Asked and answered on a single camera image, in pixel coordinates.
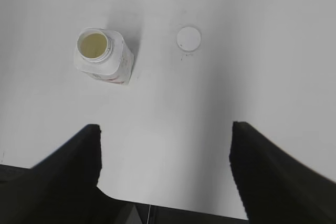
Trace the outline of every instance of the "white bottle cap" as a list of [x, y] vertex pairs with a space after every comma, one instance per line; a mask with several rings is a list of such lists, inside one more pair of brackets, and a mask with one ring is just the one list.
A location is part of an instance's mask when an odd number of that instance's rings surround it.
[[178, 46], [186, 52], [195, 51], [201, 44], [201, 33], [194, 27], [184, 27], [177, 34]]

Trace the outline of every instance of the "bottle opening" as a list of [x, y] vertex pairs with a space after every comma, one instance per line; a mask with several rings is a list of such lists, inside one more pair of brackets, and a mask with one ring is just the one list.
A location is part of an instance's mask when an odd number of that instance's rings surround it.
[[79, 36], [77, 47], [84, 57], [96, 59], [107, 51], [108, 41], [100, 31], [90, 30]]

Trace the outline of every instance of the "plastic bottle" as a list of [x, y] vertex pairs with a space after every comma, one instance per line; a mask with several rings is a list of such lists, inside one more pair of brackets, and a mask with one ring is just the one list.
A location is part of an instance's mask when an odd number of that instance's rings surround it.
[[86, 28], [77, 41], [74, 64], [94, 79], [127, 85], [134, 55], [116, 31]]

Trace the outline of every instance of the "tabletop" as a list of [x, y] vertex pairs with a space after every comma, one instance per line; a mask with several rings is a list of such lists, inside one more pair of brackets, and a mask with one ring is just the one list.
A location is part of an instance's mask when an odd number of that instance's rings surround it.
[[[247, 121], [336, 180], [335, 0], [0, 0], [0, 164], [32, 167], [88, 123], [99, 187], [123, 200], [246, 218], [229, 167]], [[176, 35], [202, 33], [184, 53]], [[128, 86], [76, 70], [85, 27], [120, 32]]]

